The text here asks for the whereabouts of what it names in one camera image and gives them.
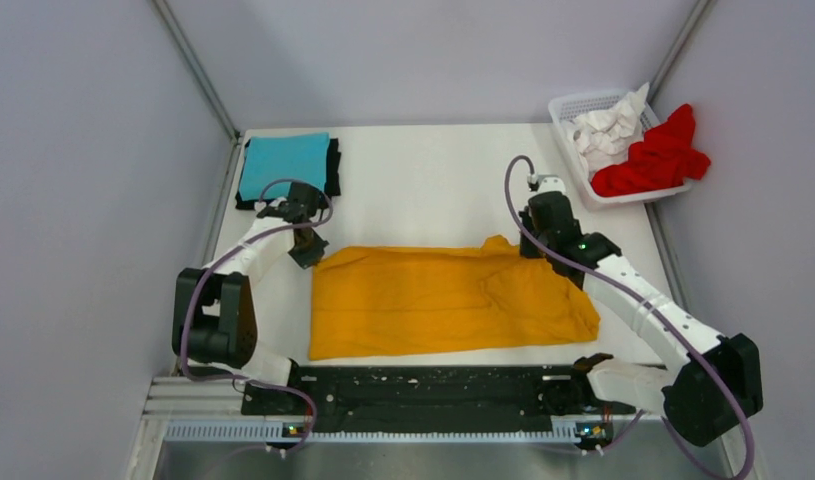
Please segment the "yellow t shirt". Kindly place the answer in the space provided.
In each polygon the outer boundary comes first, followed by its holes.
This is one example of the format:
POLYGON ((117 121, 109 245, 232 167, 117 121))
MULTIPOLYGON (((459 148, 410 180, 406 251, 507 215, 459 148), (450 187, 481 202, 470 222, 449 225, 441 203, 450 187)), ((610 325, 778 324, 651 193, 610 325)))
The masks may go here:
POLYGON ((480 247, 346 247, 312 274, 313 361, 586 343, 600 315, 543 259, 480 247))

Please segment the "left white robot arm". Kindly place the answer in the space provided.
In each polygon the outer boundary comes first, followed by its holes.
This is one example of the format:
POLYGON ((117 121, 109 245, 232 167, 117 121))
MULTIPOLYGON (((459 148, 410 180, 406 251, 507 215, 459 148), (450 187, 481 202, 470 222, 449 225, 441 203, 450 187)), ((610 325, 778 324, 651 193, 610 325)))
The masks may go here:
POLYGON ((304 388, 291 378, 292 359, 259 347, 253 289, 284 257, 302 269, 318 264, 328 243, 316 229, 333 215, 323 190, 296 179, 286 183, 286 196, 258 200, 250 227, 225 253, 178 274, 172 326, 172 349, 186 378, 241 380, 246 365, 260 364, 266 401, 285 414, 300 407, 304 388))

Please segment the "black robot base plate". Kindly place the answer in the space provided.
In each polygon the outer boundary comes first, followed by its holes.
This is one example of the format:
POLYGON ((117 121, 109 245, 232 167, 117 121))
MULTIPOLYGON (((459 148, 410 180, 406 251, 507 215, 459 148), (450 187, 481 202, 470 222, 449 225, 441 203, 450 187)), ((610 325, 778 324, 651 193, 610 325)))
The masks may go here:
POLYGON ((547 432, 560 418, 632 414, 570 366, 300 366, 291 392, 246 385, 246 416, 315 414, 316 433, 547 432))

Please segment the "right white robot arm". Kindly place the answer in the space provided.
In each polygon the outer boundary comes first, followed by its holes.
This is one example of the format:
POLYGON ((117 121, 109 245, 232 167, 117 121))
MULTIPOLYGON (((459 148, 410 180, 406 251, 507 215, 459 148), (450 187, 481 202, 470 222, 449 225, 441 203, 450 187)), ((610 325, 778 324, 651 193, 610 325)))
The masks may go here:
POLYGON ((608 354, 582 360, 569 385, 572 404, 595 412, 607 401, 654 413, 688 443, 702 447, 762 411, 759 348, 744 334, 728 337, 700 322, 648 282, 621 249, 585 233, 563 181, 531 174, 517 214, 520 253, 544 258, 589 299, 616 315, 659 358, 658 367, 608 354))

